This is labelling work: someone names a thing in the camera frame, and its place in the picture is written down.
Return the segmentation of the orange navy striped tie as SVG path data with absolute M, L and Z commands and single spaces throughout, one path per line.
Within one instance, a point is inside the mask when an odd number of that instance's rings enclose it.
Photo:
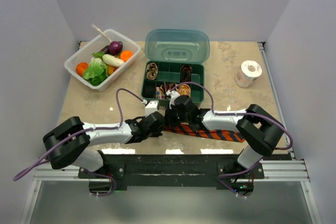
M 210 138 L 214 140 L 230 141 L 230 142 L 244 142 L 244 137 L 239 132 L 228 130 L 194 130 L 188 124 L 181 124 L 176 127 L 164 128 L 166 132 L 182 134 L 187 136 Z

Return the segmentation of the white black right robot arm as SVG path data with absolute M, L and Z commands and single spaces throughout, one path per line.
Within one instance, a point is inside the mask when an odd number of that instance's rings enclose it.
M 262 107 L 252 104 L 234 112 L 200 109 L 187 95 L 169 92 L 165 109 L 165 128 L 179 134 L 246 142 L 233 166 L 227 169 L 246 178 L 263 157 L 271 156 L 284 134 L 284 127 Z

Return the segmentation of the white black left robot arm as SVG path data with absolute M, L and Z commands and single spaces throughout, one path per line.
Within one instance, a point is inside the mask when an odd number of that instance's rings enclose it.
M 148 116 L 138 116 L 119 124 L 84 123 L 73 116 L 43 137 L 48 160 L 53 169 L 69 165 L 82 167 L 97 178 L 108 174 L 109 165 L 102 154 L 88 149 L 100 144 L 140 143 L 149 137 L 158 137 L 164 130 L 164 116 L 156 111 Z

